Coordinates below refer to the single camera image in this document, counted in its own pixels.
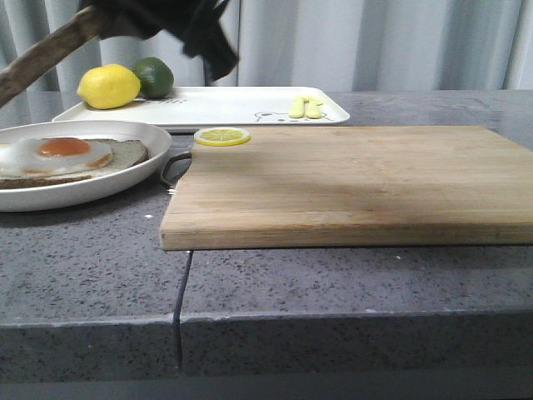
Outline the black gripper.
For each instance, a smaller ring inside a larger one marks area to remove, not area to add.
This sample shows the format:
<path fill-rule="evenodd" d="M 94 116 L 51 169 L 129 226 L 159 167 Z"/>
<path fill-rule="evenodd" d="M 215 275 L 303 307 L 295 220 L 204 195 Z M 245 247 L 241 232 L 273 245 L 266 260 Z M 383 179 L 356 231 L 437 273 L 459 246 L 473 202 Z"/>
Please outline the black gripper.
<path fill-rule="evenodd" d="M 209 77 L 227 76 L 239 58 L 218 21 L 215 1 L 81 1 L 80 8 L 98 6 L 111 15 L 101 38 L 118 36 L 148 39 L 166 31 L 184 42 L 187 56 L 200 56 Z"/>

